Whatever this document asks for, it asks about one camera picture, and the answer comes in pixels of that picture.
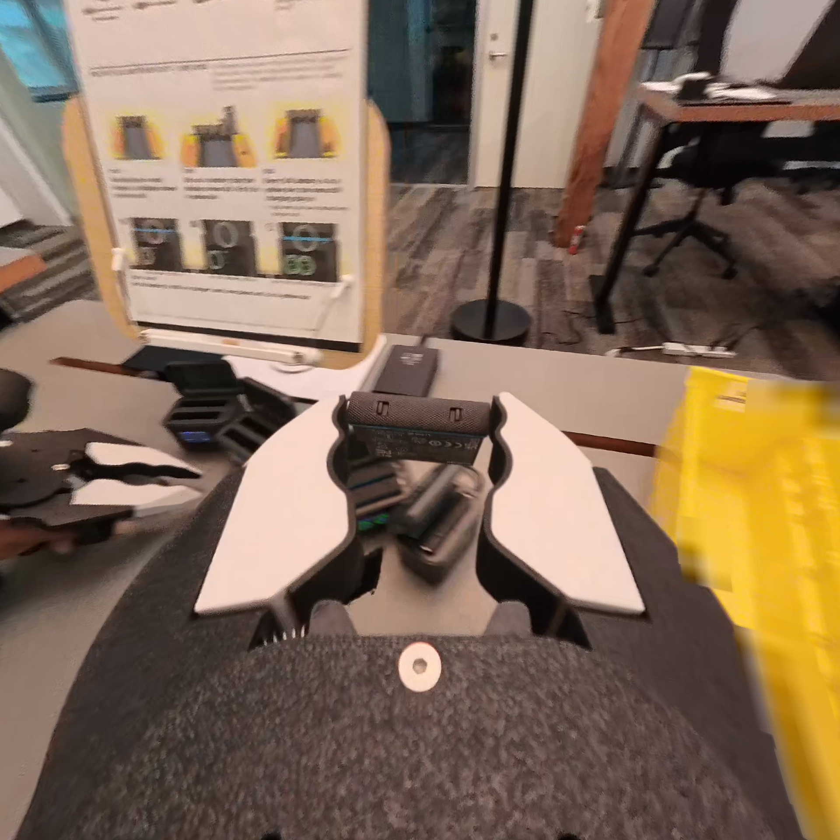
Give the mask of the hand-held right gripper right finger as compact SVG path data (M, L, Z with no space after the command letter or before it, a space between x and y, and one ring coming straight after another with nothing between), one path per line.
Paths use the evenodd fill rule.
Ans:
M578 610L646 611L595 469L571 439L509 392L490 405L491 442L476 575L517 602L535 634L561 634Z

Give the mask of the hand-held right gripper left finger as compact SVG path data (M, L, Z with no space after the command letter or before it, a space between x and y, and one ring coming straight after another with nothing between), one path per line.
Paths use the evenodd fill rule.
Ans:
M250 456L196 616L261 611L279 630L300 631L320 602L348 605L375 591L382 551L364 550L347 487L348 403L321 400Z

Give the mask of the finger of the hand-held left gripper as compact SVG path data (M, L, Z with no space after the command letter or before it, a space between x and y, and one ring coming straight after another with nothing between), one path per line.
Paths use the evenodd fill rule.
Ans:
M137 444L90 442L79 460L79 477L125 480L127 477L194 480L203 472L184 460Z
M128 509L130 518L148 518L189 507L200 497L198 490L189 486L95 479L72 492L66 519L107 517L105 508Z

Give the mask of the black battery charging case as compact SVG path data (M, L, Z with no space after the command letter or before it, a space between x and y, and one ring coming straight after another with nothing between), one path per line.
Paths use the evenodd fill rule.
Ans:
M165 379L178 398L163 426L184 450L222 449L220 434L246 412L245 392L225 360L180 361L164 368Z
M484 480L470 466L437 465L390 513L387 530L400 561L422 581L440 585L476 536Z
M287 395L249 377L241 384L233 419L215 435L218 446L239 465L298 415L295 401Z
M367 456L350 462L347 487L360 535L384 529L390 511L410 495L411 482L401 461Z

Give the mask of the black camera battery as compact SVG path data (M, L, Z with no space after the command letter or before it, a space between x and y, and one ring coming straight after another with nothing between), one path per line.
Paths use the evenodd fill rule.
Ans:
M483 442L502 429L507 411L497 397L485 403L354 392L346 417L380 459L472 467Z

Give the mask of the yellow plastic bin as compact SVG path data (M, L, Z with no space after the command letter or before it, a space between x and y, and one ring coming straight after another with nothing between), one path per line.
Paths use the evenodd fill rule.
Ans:
M648 510L736 627L806 838L839 834L838 384L692 366Z

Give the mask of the dark flat pad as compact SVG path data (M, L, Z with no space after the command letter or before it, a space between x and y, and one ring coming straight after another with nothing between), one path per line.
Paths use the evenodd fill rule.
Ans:
M213 363L221 360L222 356L217 353L145 345L122 362L121 366L126 371L167 382L165 369L170 364Z

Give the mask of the white stand base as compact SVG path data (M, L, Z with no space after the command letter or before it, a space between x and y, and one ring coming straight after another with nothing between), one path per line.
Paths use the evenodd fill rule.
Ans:
M310 366L293 371L279 363L237 356L225 356L223 360L241 381L257 382L299 402L317 403L323 399L349 396L361 391L386 346L386 337L381 334L362 361L341 370Z

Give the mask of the black multi-port power hub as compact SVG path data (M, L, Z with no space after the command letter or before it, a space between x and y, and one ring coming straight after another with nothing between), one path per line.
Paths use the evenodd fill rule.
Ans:
M390 344L381 369L360 392L384 398L429 397L438 366L439 351L427 343Z

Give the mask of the black pole stand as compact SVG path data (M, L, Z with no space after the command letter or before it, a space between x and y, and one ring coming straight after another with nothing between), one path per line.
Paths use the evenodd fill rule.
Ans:
M456 340L520 347L525 344L531 328L532 320L527 310L502 299L500 285L534 4L533 1L518 3L486 296L465 302L454 311L450 332Z

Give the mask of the black office chair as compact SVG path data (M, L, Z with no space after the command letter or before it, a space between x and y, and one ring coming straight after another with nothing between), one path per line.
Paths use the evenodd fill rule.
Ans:
M635 237L673 235L644 268L644 275L655 277L666 257L693 238L723 260L723 279L734 278L739 269L730 235L701 221L700 208L709 193L718 194L720 205L730 205L741 183L776 176L783 167L782 157L771 151L770 140L763 137L761 127L709 129L696 142L683 147L670 163L665 178L691 187L696 196L687 215L634 231Z

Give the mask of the white instruction sheet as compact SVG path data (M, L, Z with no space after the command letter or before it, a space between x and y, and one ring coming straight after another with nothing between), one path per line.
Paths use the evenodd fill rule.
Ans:
M366 2L64 2L143 329L354 352Z

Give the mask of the white door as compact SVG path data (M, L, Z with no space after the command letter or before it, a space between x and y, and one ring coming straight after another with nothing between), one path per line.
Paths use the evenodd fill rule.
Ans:
M499 184L518 22L516 1L478 1L468 184ZM533 5L512 184L565 188L606 2Z

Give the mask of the wooden desk black legs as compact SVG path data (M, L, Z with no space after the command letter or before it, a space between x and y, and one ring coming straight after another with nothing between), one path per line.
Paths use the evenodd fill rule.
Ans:
M651 187L676 154L708 130L763 128L773 153L785 164L838 160L838 91L780 91L767 87L731 88L711 82L708 75L689 74L680 82L644 82L638 87L642 115L653 126L653 137L640 165L633 192L622 216L601 275L589 278L598 333L614 334L612 295L623 270L634 231Z

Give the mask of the wooden post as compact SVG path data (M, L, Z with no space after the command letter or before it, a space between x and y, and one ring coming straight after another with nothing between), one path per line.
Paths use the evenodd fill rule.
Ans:
M575 229L590 221L606 153L654 5L654 1L611 1L606 5L570 176L554 227L556 248L570 247Z

